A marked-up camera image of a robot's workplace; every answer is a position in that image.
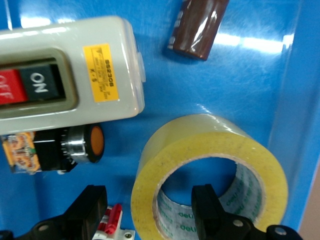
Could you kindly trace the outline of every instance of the metal screw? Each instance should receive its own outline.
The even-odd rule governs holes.
[[[281,236],[287,235],[286,230],[284,230],[282,227],[279,227],[279,226],[277,226],[277,227],[274,229],[274,231],[275,231],[276,234],[279,234],[279,235],[281,235]]]
[[[124,235],[124,237],[125,237],[126,239],[131,239],[131,238],[132,238],[132,234],[131,234],[131,233],[126,233],[126,234]]]
[[[244,223],[242,221],[240,221],[239,219],[233,220],[233,225],[237,226],[237,227],[242,227],[244,225]]]
[[[38,228],[38,231],[45,231],[45,230],[47,230],[48,228],[49,228],[48,225],[42,225],[42,226],[40,226],[40,227]]]

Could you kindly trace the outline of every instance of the brown capacitor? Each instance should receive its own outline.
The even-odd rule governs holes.
[[[184,0],[168,48],[207,60],[229,0]]]

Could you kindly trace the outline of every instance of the tape roll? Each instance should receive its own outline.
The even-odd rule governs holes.
[[[280,223],[288,186],[277,159],[228,120],[195,114],[162,126],[143,149],[131,195],[132,219],[142,240],[198,239],[191,207],[168,199],[161,186],[181,166],[208,157],[237,164],[232,184],[219,198],[227,212],[250,218],[262,231]]]

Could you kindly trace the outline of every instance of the blue tray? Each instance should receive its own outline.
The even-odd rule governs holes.
[[[129,20],[147,78],[144,111],[102,124],[105,154],[97,164],[64,175],[11,174],[0,150],[0,229],[27,232],[62,214],[89,184],[107,187],[109,204],[123,206],[121,228],[133,229],[131,191],[144,145],[168,121],[196,113],[230,120],[278,158],[289,185],[282,223],[299,229],[320,153],[320,2],[230,0],[205,62],[167,49],[180,6],[181,0],[0,0],[1,29],[107,15]],[[221,171],[199,178],[208,166]],[[179,182],[188,171],[195,174]],[[233,172],[232,164],[204,160],[177,172],[165,191],[188,204],[192,184]],[[213,185],[223,192],[228,181]]]

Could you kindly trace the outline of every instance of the red button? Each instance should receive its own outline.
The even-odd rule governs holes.
[[[18,70],[0,70],[0,105],[28,100]]]

